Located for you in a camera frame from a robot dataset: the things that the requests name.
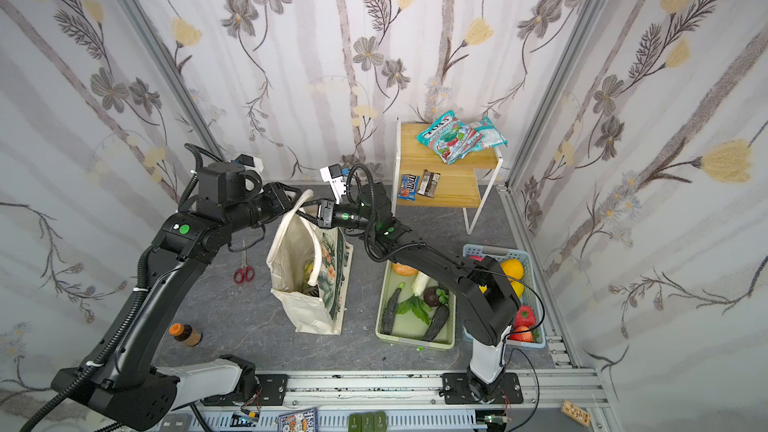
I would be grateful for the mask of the cream canvas grocery bag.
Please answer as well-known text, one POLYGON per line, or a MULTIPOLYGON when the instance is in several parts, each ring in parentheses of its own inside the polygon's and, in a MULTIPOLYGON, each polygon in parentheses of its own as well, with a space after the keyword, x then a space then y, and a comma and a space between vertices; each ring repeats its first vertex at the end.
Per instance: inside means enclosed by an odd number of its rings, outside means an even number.
POLYGON ((300 216, 312 190, 282 217, 267 255, 271 293, 299 333, 342 331, 353 246, 338 228, 322 229, 300 216))

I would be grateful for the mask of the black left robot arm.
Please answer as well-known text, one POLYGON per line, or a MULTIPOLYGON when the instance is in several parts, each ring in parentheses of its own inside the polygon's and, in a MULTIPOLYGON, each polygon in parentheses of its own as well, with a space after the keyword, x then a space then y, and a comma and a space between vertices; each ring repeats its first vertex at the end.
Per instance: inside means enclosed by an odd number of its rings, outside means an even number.
POLYGON ((117 427, 146 431, 174 408, 214 396, 248 402, 260 392, 253 363, 233 355, 177 370, 161 370, 152 359, 187 293, 219 250, 232 251, 232 238, 241 230, 265 230, 294 208, 301 191, 264 183, 251 168, 251 156, 204 164, 212 152, 191 143, 185 147, 194 157, 194 175, 177 211, 141 253, 125 305, 79 366, 57 372, 51 383, 55 396, 23 430, 33 430, 67 399, 117 427))

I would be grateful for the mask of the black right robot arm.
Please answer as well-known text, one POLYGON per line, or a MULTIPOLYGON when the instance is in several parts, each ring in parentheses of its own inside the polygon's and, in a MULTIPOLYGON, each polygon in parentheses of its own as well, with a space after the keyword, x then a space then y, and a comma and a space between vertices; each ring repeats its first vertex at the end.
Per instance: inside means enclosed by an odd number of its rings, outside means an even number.
POLYGON ((504 343, 521 300, 493 258, 471 261, 451 255, 426 242, 418 231, 398 219, 380 183, 367 184, 354 203, 317 199, 313 213, 298 215, 324 229, 359 230, 369 258, 403 264, 445 286, 463 315, 463 327, 473 339, 468 374, 490 386, 504 373, 504 343))

